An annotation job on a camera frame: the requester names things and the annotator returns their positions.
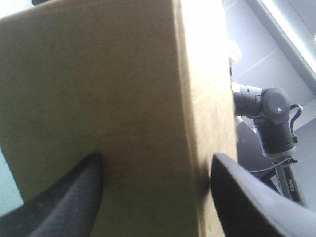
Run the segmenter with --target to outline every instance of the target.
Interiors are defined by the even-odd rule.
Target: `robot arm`
[[[297,143],[293,124],[302,112],[302,107],[291,105],[285,91],[279,88],[260,89],[232,83],[232,91],[235,115],[253,120],[263,155],[274,164],[281,163],[276,167],[276,175],[283,195],[306,206],[295,180],[295,160],[289,159],[293,158]],[[290,111],[295,107],[299,110],[289,124]]]

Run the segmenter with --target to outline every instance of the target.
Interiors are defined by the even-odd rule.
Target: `cardboard box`
[[[93,237],[223,235],[208,182],[214,152],[236,158],[220,0],[56,0],[0,32],[0,145],[24,201],[99,152]]]

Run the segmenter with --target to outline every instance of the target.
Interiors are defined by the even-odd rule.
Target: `cable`
[[[296,112],[294,117],[291,119],[290,128],[291,128],[291,133],[292,133],[292,136],[293,136],[293,142],[297,143],[297,136],[293,132],[293,126],[294,126],[295,120],[298,119],[298,117],[301,115],[301,113],[303,111],[303,107],[300,106],[300,105],[297,105],[297,104],[291,105],[290,111],[293,110],[294,108],[298,108],[298,111]]]
[[[258,173],[258,172],[268,171],[270,169],[278,167],[279,165],[281,165],[281,164],[283,164],[283,163],[285,163],[285,162],[287,162],[287,161],[289,161],[291,159],[293,160],[293,163],[297,163],[297,160],[294,160],[292,157],[289,157],[289,158],[281,161],[280,163],[275,164],[275,165],[273,165],[273,166],[271,166],[269,168],[265,168],[265,169],[261,169],[261,170],[247,170],[247,171],[250,172],[250,173]]]

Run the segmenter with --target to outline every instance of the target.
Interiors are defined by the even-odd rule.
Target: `black cable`
[[[296,114],[294,115],[294,117],[291,120],[290,128],[291,128],[291,133],[292,133],[292,136],[293,136],[293,142],[297,143],[297,136],[294,134],[293,126],[294,126],[295,120],[298,119],[298,117],[301,115],[301,113],[303,111],[303,107],[300,106],[300,105],[295,104],[295,105],[291,105],[291,109],[290,110],[293,110],[294,108],[298,108],[298,111],[296,112]]]
[[[285,163],[285,162],[287,162],[287,161],[289,161],[291,159],[293,160],[293,163],[297,163],[296,160],[294,160],[292,157],[289,157],[289,158],[281,161],[280,163],[275,164],[275,165],[273,165],[273,166],[271,166],[269,168],[265,168],[265,169],[261,169],[261,170],[247,170],[247,171],[250,172],[250,173],[258,173],[258,172],[268,171],[270,169],[274,169],[274,168],[278,167],[279,165],[281,165],[281,164],[283,164],[283,163]]]

